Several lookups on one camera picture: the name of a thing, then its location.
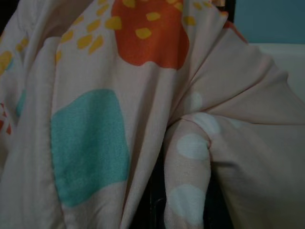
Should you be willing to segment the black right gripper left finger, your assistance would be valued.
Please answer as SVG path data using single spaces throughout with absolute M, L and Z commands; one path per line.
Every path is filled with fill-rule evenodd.
M 164 213 L 166 207 L 166 188 L 164 176 L 164 139 L 161 140 L 151 176 L 148 180 L 140 213 L 141 229 L 164 229 Z

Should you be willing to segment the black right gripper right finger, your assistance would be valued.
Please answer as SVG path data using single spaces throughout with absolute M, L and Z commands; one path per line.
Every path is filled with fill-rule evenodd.
M 213 162 L 205 197 L 205 228 L 234 228 Z

